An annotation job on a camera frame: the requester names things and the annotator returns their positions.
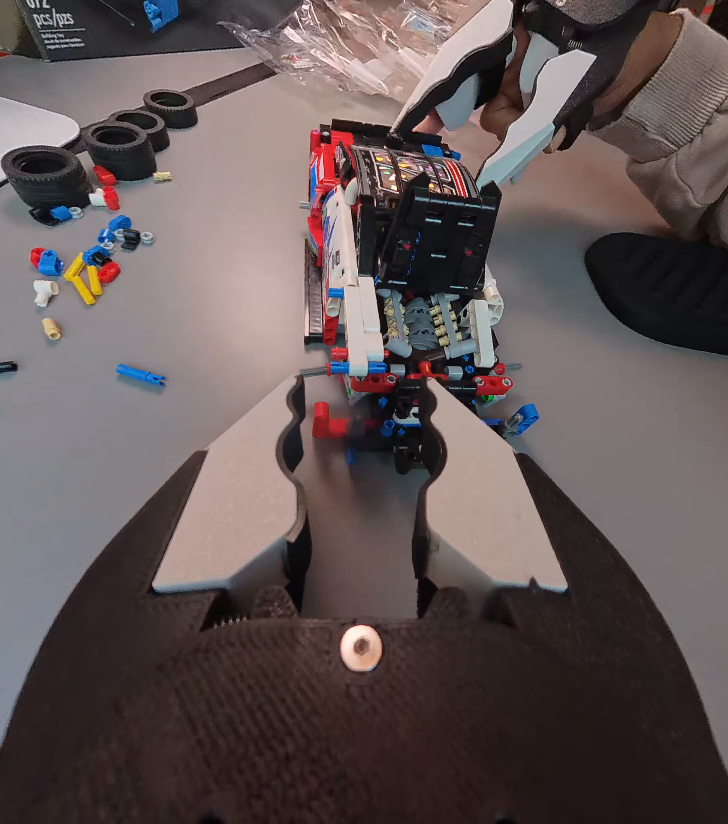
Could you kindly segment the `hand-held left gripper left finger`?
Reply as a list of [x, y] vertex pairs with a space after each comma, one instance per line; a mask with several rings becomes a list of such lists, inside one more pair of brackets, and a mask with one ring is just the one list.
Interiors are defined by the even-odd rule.
[[303, 591], [309, 566], [305, 381], [289, 376], [207, 448], [152, 582], [155, 592]]

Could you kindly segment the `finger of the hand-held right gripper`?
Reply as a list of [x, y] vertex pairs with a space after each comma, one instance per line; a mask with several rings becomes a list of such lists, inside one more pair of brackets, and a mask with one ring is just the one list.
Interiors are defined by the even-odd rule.
[[483, 73], [500, 68], [513, 49], [513, 2], [491, 1], [440, 47], [391, 128], [410, 133], [435, 111], [445, 129], [466, 124], [478, 107]]
[[477, 185], [502, 187], [517, 180], [523, 169], [552, 141], [565, 103], [595, 62], [596, 56], [574, 48], [559, 53], [544, 36], [530, 36], [520, 69], [520, 89], [528, 103], [508, 129], [501, 145], [482, 163]]

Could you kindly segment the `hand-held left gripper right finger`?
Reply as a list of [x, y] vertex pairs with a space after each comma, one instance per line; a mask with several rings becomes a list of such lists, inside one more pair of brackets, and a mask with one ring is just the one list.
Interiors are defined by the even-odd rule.
[[518, 455], [433, 378], [419, 391], [420, 458], [411, 554], [418, 581], [469, 596], [568, 582]]

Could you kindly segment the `toy brick car model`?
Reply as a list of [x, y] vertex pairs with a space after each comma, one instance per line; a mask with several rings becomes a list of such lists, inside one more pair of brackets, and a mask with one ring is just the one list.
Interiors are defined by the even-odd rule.
[[[361, 452], [388, 452], [396, 471], [421, 467], [419, 391], [433, 378], [475, 415], [514, 386], [496, 354], [504, 303], [487, 264], [501, 204], [477, 185], [437, 135], [403, 139], [387, 126], [334, 119], [309, 135], [305, 239], [305, 345], [328, 361], [308, 370], [344, 386], [351, 411], [314, 405], [313, 437]], [[329, 375], [347, 359], [341, 299], [331, 289], [374, 279], [384, 375]]]

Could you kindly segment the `white brick beam assembly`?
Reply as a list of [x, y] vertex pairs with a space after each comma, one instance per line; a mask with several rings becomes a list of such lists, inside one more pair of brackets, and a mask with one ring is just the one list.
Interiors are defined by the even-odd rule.
[[374, 279], [359, 276], [357, 285], [347, 285], [342, 290], [331, 289], [329, 293], [331, 297], [341, 299], [347, 359], [333, 355], [327, 367], [328, 374], [355, 378], [386, 374]]

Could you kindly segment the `person's right forearm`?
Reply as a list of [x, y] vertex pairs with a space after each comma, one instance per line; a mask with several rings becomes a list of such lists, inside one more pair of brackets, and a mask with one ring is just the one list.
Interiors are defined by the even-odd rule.
[[653, 12], [587, 129], [675, 233], [728, 250], [728, 39], [686, 9]]

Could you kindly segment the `grey desk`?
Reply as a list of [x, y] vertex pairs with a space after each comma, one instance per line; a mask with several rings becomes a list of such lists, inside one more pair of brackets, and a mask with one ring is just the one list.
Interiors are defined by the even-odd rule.
[[[29, 667], [99, 552], [194, 452], [301, 367], [308, 135], [332, 118], [393, 120], [388, 100], [264, 79], [199, 109], [160, 154], [168, 184], [122, 187], [155, 234], [121, 254], [95, 306], [65, 284], [52, 342], [29, 251], [65, 262], [109, 215], [49, 228], [0, 189], [0, 742]], [[664, 614], [728, 769], [728, 358], [658, 345], [601, 305], [583, 262], [610, 232], [667, 226], [588, 135], [504, 190], [489, 256], [506, 303], [493, 408], [534, 403], [515, 442], [628, 561]], [[158, 388], [117, 364], [163, 375]]]

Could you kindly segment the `clear plastic bag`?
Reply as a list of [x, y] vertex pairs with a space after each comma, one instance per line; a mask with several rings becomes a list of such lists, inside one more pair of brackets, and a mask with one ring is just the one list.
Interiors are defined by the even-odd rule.
[[218, 25], [304, 86], [405, 102], [443, 43], [486, 2], [227, 2]]

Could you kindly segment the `long blue brick pin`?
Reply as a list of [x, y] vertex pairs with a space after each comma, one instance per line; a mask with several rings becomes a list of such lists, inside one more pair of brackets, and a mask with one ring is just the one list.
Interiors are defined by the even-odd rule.
[[143, 383], [145, 385], [158, 388], [164, 388], [166, 386], [165, 376], [152, 373], [138, 367], [133, 367], [126, 364], [117, 364], [115, 367], [115, 372], [118, 376], [130, 381]]

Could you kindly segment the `cluster of assorted brick pieces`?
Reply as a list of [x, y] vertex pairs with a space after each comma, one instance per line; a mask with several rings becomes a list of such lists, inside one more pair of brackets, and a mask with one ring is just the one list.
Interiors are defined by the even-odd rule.
[[[119, 181], [102, 167], [93, 166], [92, 171], [99, 185], [90, 190], [90, 205], [112, 212], [119, 211]], [[81, 208], [66, 206], [52, 209], [31, 208], [29, 214], [35, 221], [48, 227], [58, 227], [84, 216]], [[154, 239], [154, 233], [135, 229], [128, 216], [117, 214], [99, 232], [94, 245], [80, 252], [70, 264], [67, 265], [63, 261], [64, 270], [60, 277], [40, 279], [54, 280], [59, 285], [61, 280], [70, 283], [84, 304], [91, 306], [96, 303], [96, 298], [103, 294], [103, 286], [112, 283], [121, 272], [120, 264], [113, 259], [114, 253], [135, 251], [141, 246], [153, 245]]]

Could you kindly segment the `blue brick piece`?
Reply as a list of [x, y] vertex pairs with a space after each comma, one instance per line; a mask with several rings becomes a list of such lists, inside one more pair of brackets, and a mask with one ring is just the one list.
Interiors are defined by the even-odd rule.
[[153, 34], [180, 17], [179, 1], [143, 1], [142, 6]]

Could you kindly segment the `dark cardboard box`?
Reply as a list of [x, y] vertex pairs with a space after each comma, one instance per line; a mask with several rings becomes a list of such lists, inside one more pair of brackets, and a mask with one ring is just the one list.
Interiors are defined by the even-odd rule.
[[266, 30], [297, 1], [179, 1], [180, 17], [151, 32], [142, 1], [0, 1], [0, 53], [47, 62], [239, 47], [228, 22]]

